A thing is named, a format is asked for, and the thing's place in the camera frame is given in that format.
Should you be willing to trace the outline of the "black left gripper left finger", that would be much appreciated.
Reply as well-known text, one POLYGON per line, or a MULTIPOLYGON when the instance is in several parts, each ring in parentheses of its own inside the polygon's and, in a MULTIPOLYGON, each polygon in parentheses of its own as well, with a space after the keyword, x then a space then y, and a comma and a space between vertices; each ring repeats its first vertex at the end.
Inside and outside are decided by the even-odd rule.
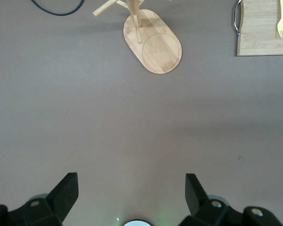
POLYGON ((78 195, 78 175, 67 173, 44 198, 34 198, 13 211, 0 204, 0 226, 61 226, 78 195))

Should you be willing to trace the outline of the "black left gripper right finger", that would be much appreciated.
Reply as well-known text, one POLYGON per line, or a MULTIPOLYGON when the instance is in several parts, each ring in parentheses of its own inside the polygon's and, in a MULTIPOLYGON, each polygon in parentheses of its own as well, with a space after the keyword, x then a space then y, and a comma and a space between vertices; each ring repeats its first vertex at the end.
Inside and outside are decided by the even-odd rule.
POLYGON ((185 199, 190 215, 181 226, 281 226, 269 210, 248 206, 240 213, 220 199, 209 198, 195 174, 186 174, 185 199))

